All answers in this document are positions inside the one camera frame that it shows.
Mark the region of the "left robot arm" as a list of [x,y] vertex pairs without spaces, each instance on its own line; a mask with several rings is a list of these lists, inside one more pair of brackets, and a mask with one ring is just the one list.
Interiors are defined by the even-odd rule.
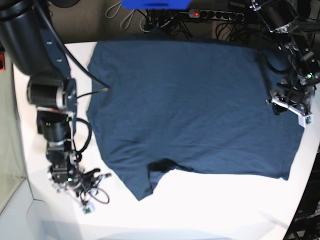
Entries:
[[312,51],[306,32],[315,22],[300,21],[296,9],[288,0],[251,0],[249,8],[258,15],[263,28],[276,35],[278,48],[287,54],[289,67],[275,68],[260,49],[259,58],[272,72],[286,75],[276,88],[269,80],[265,87],[275,115],[290,111],[305,128],[314,122],[311,105],[320,82],[320,63]]

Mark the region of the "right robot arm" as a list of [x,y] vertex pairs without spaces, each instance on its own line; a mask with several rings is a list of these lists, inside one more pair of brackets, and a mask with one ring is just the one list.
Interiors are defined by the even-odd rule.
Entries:
[[0,3],[0,44],[13,63],[29,76],[26,97],[36,107],[37,131],[46,140],[48,178],[57,191],[72,191],[84,214],[94,211],[92,200],[107,178],[99,168],[80,167],[82,149],[74,141],[77,83],[69,61],[75,57],[54,29],[46,0],[3,0]]

